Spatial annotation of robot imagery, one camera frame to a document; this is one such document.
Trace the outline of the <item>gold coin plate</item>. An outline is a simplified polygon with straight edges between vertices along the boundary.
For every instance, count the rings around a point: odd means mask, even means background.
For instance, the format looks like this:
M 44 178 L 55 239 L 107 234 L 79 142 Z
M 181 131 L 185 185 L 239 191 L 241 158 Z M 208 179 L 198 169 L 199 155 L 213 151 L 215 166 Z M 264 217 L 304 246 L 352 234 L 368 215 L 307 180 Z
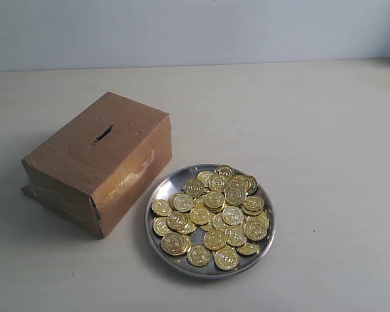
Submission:
M 199 226 L 208 224 L 210 219 L 211 219 L 210 211 L 208 209 L 206 209 L 204 207 L 200 207 L 200 206 L 194 207 L 190 211 L 189 216 L 190 216 L 190 220 L 194 224 L 199 225 Z

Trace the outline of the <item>brown cardboard slotted box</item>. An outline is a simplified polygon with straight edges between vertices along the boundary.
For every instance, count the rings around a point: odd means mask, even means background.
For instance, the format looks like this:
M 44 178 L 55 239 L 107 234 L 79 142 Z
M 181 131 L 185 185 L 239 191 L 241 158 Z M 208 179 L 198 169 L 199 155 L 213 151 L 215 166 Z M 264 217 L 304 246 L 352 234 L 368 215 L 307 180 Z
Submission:
M 103 239 L 171 158 L 169 114 L 107 92 L 23 159 L 23 192 Z

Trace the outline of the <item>gold coin back left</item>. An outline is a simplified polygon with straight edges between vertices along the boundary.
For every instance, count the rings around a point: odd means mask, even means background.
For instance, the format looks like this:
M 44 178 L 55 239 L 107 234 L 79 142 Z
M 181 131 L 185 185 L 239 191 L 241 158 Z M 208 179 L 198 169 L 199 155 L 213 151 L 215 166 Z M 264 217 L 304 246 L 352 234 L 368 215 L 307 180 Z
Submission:
M 185 183 L 184 191 L 192 198 L 199 198 L 204 192 L 205 185 L 199 179 L 189 179 Z

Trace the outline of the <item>gold coin upper left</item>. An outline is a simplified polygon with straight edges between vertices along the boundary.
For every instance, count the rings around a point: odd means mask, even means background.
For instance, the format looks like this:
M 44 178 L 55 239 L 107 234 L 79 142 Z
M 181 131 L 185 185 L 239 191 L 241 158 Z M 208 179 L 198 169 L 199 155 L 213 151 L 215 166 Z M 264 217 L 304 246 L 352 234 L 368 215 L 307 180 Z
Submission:
M 173 200 L 174 209 L 179 212 L 189 212 L 193 207 L 193 198 L 185 193 L 177 193 Z

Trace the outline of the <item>gold coin stack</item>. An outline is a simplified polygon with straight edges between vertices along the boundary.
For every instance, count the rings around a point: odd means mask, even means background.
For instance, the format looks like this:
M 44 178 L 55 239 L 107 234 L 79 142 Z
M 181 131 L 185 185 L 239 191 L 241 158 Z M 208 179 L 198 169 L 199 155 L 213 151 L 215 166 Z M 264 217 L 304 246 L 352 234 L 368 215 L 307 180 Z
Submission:
M 238 185 L 228 185 L 224 189 L 224 197 L 229 205 L 239 206 L 246 199 L 246 191 Z
M 179 211 L 172 211 L 166 217 L 166 224 L 172 230 L 183 230 L 188 224 L 188 216 Z

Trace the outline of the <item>gold coin plate left edge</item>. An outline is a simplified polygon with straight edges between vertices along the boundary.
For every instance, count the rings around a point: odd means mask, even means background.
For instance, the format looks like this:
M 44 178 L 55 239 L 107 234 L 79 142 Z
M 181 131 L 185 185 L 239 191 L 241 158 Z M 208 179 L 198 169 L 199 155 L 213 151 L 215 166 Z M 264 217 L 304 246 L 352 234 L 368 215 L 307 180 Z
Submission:
M 168 216 L 172 212 L 172 208 L 169 205 L 168 200 L 164 199 L 156 199 L 151 204 L 151 210 L 157 215 L 157 216 Z

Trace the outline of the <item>gold coin left stack top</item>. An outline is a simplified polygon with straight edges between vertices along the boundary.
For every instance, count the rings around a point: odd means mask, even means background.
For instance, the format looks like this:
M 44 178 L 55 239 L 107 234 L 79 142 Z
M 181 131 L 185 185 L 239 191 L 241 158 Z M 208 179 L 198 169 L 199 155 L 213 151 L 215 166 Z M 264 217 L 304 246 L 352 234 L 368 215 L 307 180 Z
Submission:
M 172 211 L 166 217 L 166 224 L 172 230 L 183 230 L 188 224 L 188 216 L 179 211 Z

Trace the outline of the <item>gold coin pale centre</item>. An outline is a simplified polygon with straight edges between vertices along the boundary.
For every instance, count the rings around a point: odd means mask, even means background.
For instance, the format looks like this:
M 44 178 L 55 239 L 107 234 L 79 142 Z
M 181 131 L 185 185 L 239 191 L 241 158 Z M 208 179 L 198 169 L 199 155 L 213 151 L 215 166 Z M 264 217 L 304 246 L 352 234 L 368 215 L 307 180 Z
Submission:
M 238 207 L 228 206 L 222 211 L 222 219 L 228 225 L 240 225 L 244 220 L 244 213 Z

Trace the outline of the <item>gold coin right edge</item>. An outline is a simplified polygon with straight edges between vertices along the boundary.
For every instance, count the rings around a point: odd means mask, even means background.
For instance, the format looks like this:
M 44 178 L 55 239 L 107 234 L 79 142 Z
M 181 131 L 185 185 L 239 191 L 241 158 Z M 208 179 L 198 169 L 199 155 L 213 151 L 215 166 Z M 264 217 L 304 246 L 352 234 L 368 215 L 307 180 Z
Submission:
M 264 209 L 265 201 L 259 196 L 247 196 L 242 203 L 242 206 L 250 212 L 258 212 Z

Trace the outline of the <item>gold coin left lower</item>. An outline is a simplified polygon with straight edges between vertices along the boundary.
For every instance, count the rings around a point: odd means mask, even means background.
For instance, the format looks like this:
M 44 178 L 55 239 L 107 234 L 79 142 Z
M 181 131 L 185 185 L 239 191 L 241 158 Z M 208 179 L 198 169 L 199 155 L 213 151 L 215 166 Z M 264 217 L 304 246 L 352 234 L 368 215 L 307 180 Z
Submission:
M 160 237 L 163 237 L 166 234 L 170 233 L 172 230 L 167 225 L 167 217 L 162 216 L 154 218 L 153 230 Z

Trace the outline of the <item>gold coin lower centre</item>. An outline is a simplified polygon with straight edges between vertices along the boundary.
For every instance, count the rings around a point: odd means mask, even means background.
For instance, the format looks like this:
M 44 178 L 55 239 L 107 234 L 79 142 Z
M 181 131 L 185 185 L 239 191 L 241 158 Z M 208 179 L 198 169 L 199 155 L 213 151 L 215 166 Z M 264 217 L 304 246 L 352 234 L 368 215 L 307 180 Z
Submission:
M 208 250 L 219 250 L 223 248 L 226 243 L 227 239 L 225 233 L 217 229 L 208 231 L 203 237 L 203 245 Z

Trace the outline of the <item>gold coin front left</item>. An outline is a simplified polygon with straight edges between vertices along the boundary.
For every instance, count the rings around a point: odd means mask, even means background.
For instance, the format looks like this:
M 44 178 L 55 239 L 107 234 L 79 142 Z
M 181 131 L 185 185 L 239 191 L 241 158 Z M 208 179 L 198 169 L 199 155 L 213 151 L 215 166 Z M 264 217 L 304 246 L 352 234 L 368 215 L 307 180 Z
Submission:
M 190 237 L 176 232 L 167 233 L 161 239 L 161 248 L 172 256 L 183 255 L 192 247 Z

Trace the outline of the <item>gold coin large right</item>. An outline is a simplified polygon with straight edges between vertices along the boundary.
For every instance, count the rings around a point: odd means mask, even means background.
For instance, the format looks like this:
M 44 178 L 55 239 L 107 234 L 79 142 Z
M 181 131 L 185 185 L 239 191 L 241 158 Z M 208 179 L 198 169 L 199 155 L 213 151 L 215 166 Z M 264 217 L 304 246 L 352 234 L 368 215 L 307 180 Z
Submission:
M 251 241 L 261 241 L 267 235 L 264 223 L 258 220 L 249 220 L 243 226 L 245 236 Z

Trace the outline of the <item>gold coin front centre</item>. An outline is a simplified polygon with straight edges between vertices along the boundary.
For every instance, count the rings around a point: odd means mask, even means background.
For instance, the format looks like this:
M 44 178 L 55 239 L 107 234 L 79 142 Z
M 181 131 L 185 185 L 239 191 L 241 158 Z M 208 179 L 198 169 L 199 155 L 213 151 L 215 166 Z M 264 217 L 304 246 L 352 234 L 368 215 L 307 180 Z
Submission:
M 204 267 L 211 260 L 211 253 L 204 245 L 194 245 L 187 252 L 189 263 L 195 267 Z

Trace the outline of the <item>gold coin front right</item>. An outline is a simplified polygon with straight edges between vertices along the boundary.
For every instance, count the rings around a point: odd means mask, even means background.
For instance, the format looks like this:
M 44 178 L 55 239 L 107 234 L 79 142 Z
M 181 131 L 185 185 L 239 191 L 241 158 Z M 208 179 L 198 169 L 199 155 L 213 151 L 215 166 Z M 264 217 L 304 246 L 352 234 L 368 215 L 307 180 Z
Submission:
M 233 270 L 239 264 L 239 256 L 231 248 L 222 248 L 215 252 L 214 262 L 220 270 Z

